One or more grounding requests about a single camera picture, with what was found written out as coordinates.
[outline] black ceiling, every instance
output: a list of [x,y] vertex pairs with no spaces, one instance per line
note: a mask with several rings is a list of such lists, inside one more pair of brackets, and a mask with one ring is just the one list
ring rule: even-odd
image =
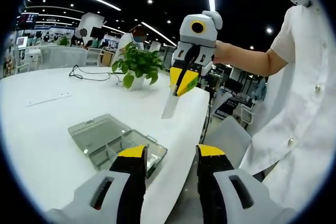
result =
[[[127,31],[141,21],[159,30],[175,43],[179,38],[179,28],[183,18],[188,14],[201,13],[208,9],[208,0],[104,0],[122,9],[117,11],[93,0],[30,0],[28,6],[59,6],[82,12],[100,12],[107,20],[106,25]],[[218,39],[243,48],[251,45],[256,50],[267,50],[281,27],[286,10],[291,6],[289,0],[216,0],[216,10],[223,18],[223,29],[218,33]],[[64,15],[80,18],[83,13],[57,8],[30,8],[29,12],[39,12],[53,15]],[[58,18],[60,22],[79,22]],[[271,26],[274,33],[266,33],[266,27]],[[148,40],[158,39],[169,44],[162,37],[149,30]]]

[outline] desk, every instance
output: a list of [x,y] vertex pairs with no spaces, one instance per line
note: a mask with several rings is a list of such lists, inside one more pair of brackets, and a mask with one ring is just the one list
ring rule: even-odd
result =
[[[110,68],[82,70],[107,72]],[[96,171],[68,127],[110,113],[168,149],[162,170],[146,191],[141,215],[142,224],[163,224],[190,171],[208,93],[194,88],[180,97],[174,117],[162,120],[169,76],[160,73],[157,83],[148,86],[145,80],[142,90],[132,92],[117,86],[114,76],[108,81],[87,81],[69,77],[70,71],[39,70],[0,81],[4,146],[18,180],[42,211],[71,202],[74,190]],[[43,100],[52,101],[28,106]]]

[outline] screen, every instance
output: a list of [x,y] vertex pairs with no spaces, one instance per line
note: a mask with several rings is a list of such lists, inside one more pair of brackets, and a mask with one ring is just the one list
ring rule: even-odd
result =
[[97,38],[97,39],[100,40],[100,39],[104,38],[104,35],[105,35],[105,33],[101,28],[93,27],[90,37]]
[[232,90],[235,93],[240,93],[240,91],[242,90],[241,88],[243,87],[243,84],[241,84],[240,82],[234,79],[228,78],[224,84],[224,87]]
[[37,31],[36,32],[36,38],[40,38],[42,37],[42,32],[41,31]]
[[34,28],[37,16],[38,14],[22,13],[18,20],[18,27],[20,29]]
[[27,46],[28,37],[18,37],[16,44],[18,48],[23,48]]

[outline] white pot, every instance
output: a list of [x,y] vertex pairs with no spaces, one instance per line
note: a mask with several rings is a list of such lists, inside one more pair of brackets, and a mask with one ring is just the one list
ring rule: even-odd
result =
[[132,83],[132,86],[129,88],[129,90],[134,91],[134,90],[140,90],[143,87],[143,82],[145,80],[145,75],[143,74],[142,77],[137,78],[134,74],[134,72],[130,72],[134,76],[134,80]]

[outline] yellow camera ring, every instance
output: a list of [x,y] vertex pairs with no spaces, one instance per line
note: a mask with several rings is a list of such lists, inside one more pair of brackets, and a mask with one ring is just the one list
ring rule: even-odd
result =
[[191,30],[194,33],[201,34],[205,32],[205,24],[202,21],[194,21],[191,24]]

